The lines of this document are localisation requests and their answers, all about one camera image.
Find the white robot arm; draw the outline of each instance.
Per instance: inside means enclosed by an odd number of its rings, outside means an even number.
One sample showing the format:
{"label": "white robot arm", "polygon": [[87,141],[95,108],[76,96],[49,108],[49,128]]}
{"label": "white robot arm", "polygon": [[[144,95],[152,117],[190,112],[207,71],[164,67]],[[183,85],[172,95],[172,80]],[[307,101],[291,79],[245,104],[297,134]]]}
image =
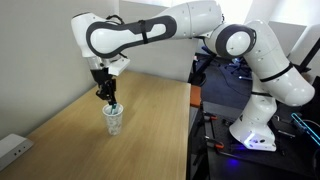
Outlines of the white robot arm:
{"label": "white robot arm", "polygon": [[73,17],[72,29],[82,56],[88,60],[99,85],[97,95],[109,104],[115,82],[130,62],[121,51],[165,39],[202,38],[207,47],[225,58],[244,56],[253,72],[251,98],[230,133],[245,147],[275,151],[274,135],[267,122],[276,111],[275,99],[290,106],[310,101],[313,87],[284,56],[271,28],[253,21],[226,24],[215,1],[196,1],[168,8],[149,20],[119,24],[92,13]]}

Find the cable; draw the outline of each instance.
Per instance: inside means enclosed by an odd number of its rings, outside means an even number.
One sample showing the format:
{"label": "cable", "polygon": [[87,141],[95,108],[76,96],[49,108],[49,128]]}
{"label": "cable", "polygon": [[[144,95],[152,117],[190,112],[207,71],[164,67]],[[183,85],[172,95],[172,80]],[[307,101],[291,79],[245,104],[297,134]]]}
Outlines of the cable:
{"label": "cable", "polygon": [[316,125],[316,126],[318,126],[318,127],[320,128],[320,125],[319,125],[319,124],[317,124],[316,122],[313,122],[313,121],[310,121],[310,120],[303,120],[303,121],[305,121],[305,122],[309,122],[309,123],[312,123],[312,124],[314,124],[314,125]]}
{"label": "cable", "polygon": [[231,87],[230,84],[228,83],[227,78],[226,78],[226,76],[224,75],[224,73],[221,71],[221,69],[220,69],[219,67],[218,67],[218,69],[220,70],[220,72],[221,72],[221,74],[222,74],[222,76],[223,76],[223,78],[224,78],[224,81],[226,82],[227,86],[228,86],[230,89],[234,90],[236,93],[238,93],[238,94],[240,94],[240,95],[242,95],[242,96],[250,97],[249,95],[243,94],[243,93],[237,91],[236,89],[234,89],[233,87]]}
{"label": "cable", "polygon": [[312,156],[312,168],[313,168],[313,172],[314,172],[314,175],[316,177],[317,180],[319,180],[319,175],[317,173],[317,154],[320,152],[320,149],[317,149],[313,156]]}

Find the wooden table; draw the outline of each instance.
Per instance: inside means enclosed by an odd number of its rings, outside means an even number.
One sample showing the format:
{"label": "wooden table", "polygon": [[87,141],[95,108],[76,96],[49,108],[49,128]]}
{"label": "wooden table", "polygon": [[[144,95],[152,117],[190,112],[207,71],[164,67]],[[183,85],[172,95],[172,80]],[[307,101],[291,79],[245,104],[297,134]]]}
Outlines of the wooden table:
{"label": "wooden table", "polygon": [[108,134],[95,87],[28,135],[34,146],[0,179],[185,179],[190,84],[130,71],[117,79],[121,134]]}

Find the clear plastic cup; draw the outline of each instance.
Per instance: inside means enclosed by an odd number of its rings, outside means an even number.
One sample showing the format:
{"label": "clear plastic cup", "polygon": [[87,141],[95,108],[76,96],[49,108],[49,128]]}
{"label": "clear plastic cup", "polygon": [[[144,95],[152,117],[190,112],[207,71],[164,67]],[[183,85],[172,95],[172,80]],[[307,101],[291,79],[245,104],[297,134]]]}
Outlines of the clear plastic cup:
{"label": "clear plastic cup", "polygon": [[110,105],[102,108],[109,134],[117,135],[121,132],[123,106],[118,103],[113,112],[111,111],[112,106]]}

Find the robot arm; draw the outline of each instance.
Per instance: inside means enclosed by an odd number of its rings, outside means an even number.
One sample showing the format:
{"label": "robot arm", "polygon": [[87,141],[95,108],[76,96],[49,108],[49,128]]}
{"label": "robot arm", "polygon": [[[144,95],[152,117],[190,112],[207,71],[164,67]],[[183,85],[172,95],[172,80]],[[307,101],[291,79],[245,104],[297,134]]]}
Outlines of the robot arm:
{"label": "robot arm", "polygon": [[271,28],[253,21],[246,25],[226,24],[218,3],[196,1],[168,8],[149,20],[119,24],[92,13],[75,16],[72,29],[82,56],[88,60],[97,95],[116,103],[115,80],[130,60],[122,50],[165,39],[202,38],[207,47],[225,58],[244,56],[253,72],[251,98],[230,133],[245,147],[274,151],[274,135],[267,122],[276,111],[275,99],[300,106],[314,95],[307,83],[284,56]]}

